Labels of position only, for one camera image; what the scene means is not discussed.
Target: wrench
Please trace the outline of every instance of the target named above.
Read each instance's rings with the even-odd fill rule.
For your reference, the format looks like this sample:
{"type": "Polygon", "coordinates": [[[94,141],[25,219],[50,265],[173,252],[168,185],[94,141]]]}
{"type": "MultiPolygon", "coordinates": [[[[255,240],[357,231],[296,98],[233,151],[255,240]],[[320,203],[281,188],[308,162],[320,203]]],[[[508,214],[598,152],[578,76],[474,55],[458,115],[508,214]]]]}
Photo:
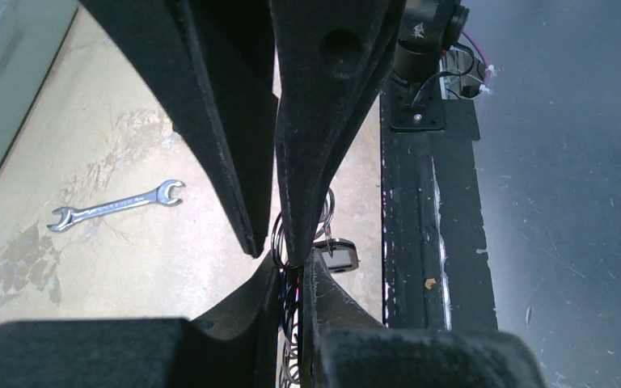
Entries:
{"type": "Polygon", "coordinates": [[[184,183],[179,180],[166,180],[155,190],[145,192],[138,196],[131,196],[123,200],[116,200],[107,204],[92,206],[86,209],[75,209],[64,206],[53,210],[53,214],[61,214],[61,220],[57,224],[47,225],[52,232],[63,232],[74,224],[93,217],[105,216],[106,214],[120,212],[126,209],[136,208],[148,204],[161,204],[174,206],[182,202],[180,198],[170,198],[172,188],[181,188],[184,183]]]}

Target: gray floor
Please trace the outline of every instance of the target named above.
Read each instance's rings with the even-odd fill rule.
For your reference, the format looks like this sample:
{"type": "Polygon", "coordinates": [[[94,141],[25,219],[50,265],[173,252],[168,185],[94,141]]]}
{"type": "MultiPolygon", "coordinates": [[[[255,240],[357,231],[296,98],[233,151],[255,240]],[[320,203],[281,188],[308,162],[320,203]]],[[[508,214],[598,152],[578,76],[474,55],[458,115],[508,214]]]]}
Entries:
{"type": "MultiPolygon", "coordinates": [[[[361,259],[358,271],[337,280],[381,319],[378,141],[375,105],[332,183],[332,227],[357,244],[361,259]]],[[[193,318],[259,262],[239,250],[205,173],[146,85],[81,11],[0,172],[0,323],[193,318]],[[183,204],[85,221],[62,234],[45,227],[57,221],[58,206],[96,205],[165,179],[187,184],[177,192],[183,204]]]]}
{"type": "Polygon", "coordinates": [[[496,316],[549,386],[621,387],[621,2],[469,2],[496,316]]]}

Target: concrete floor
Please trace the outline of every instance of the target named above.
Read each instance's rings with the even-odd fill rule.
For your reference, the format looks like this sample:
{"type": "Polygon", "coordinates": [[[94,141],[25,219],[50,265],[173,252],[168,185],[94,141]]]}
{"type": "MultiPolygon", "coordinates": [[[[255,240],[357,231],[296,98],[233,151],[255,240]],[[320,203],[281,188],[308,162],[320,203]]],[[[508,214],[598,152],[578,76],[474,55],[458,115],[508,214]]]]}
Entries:
{"type": "MultiPolygon", "coordinates": [[[[378,107],[332,188],[335,237],[361,266],[336,279],[381,320],[378,107]]],[[[273,188],[272,220],[279,212],[273,188]]],[[[84,11],[0,171],[0,323],[16,319],[194,318],[241,285],[252,260],[205,173],[144,82],[84,11]],[[180,179],[184,199],[85,221],[62,234],[51,211],[180,179]]]]}

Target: gray cabinet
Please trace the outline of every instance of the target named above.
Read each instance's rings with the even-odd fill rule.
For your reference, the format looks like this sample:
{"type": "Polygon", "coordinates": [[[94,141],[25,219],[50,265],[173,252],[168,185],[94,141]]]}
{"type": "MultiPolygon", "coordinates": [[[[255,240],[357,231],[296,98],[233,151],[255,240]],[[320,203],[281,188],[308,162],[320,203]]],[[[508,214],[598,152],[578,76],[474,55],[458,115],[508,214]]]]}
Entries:
{"type": "Polygon", "coordinates": [[[0,0],[0,164],[77,6],[76,0],[0,0]]]}

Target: metal ring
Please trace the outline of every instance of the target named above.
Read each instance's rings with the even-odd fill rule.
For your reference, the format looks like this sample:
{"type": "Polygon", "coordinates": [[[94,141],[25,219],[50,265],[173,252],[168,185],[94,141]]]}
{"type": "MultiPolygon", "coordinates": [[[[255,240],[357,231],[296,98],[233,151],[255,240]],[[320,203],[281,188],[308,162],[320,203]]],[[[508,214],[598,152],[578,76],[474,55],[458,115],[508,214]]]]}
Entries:
{"type": "Polygon", "coordinates": [[[314,239],[320,238],[320,236],[326,234],[330,230],[330,223],[332,223],[332,218],[334,217],[334,204],[334,192],[331,188],[328,188],[323,205],[323,212],[320,214],[320,220],[318,221],[319,224],[323,225],[315,232],[314,239]]]}
{"type": "MultiPolygon", "coordinates": [[[[334,217],[334,208],[334,192],[331,188],[328,188],[327,195],[325,196],[325,203],[323,205],[323,212],[320,214],[320,219],[318,220],[318,224],[322,225],[315,232],[315,237],[313,238],[314,240],[320,238],[323,234],[326,235],[326,238],[330,238],[332,236],[332,228],[330,227],[330,224],[332,223],[332,218],[334,217]]],[[[284,222],[282,221],[282,213],[277,215],[275,224],[272,226],[270,244],[272,261],[275,265],[285,271],[290,269],[290,267],[282,260],[282,252],[285,248],[285,228],[284,222]]]]}

